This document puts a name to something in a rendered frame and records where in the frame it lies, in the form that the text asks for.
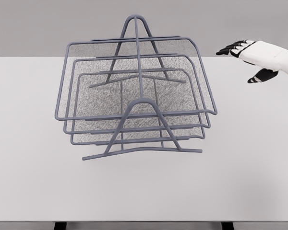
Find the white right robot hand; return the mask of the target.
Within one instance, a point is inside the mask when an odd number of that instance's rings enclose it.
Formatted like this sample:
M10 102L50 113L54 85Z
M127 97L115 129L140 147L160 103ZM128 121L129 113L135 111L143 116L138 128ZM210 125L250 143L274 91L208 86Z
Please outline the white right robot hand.
M218 56L228 55L261 67L248 83L261 83L278 75L288 74L288 50L264 41L240 40L216 52Z

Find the large grey mesh tray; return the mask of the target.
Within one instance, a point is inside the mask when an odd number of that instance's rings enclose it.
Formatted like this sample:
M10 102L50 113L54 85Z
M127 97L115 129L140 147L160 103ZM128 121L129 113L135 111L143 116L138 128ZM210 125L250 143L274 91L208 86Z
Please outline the large grey mesh tray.
M199 49L196 46L196 44L189 38L180 36L140 37L139 51L140 51L140 58L143 56L144 57L163 56L168 54L185 55L188 57L198 57L202 64L203 71L206 75L203 62L199 53ZM59 116L59 108L62 96L64 73L66 70L67 62L70 58L74 59L108 58L115 60L121 57L137 58L136 38L104 39L104 40L93 40L89 42L72 42L68 44L63 64L62 76L60 80L59 94L55 109L55 118L59 121L66 121L65 116ZM214 113L207 113L207 114L216 115L217 109Z

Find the medium grey mesh tray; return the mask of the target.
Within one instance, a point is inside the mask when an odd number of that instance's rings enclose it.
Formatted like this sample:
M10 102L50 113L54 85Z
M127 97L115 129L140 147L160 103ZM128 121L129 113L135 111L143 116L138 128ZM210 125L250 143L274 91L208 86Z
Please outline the medium grey mesh tray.
M207 77L198 57L96 57L67 62L59 116L69 133L113 130L136 99L153 100L171 126L207 124L216 111Z

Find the small grey mesh tray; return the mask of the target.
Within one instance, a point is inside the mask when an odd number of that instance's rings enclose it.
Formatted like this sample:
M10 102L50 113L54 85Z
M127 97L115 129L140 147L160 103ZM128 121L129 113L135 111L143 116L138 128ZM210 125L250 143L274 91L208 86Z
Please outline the small grey mesh tray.
M161 128L163 125L158 120L156 115L153 115L154 110L149 104L138 104L134 106L131 114L131 118L127 118L123 125L122 131L116 137L116 142L121 143L135 143L139 141L147 142L165 142L169 141L169 134L165 128ZM172 133L177 140L184 140L190 138L202 138L204 136L204 128L207 124L191 124L185 128L179 128L178 126L171 126L169 124L170 118L164 116L166 122L172 130ZM112 138L113 130L95 130L93 133L70 133L72 136L72 142L74 144L99 144L106 145Z

